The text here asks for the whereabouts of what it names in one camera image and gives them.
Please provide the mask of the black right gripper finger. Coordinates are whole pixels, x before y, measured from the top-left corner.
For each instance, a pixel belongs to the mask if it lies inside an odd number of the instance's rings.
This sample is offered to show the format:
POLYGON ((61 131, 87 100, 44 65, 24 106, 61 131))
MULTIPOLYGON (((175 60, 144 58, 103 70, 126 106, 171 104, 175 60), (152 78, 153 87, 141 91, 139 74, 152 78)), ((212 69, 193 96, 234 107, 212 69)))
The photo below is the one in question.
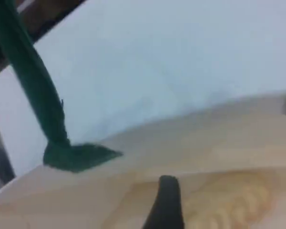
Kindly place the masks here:
POLYGON ((158 191, 143 229, 183 229, 181 189, 178 179, 163 175, 158 180, 158 191))

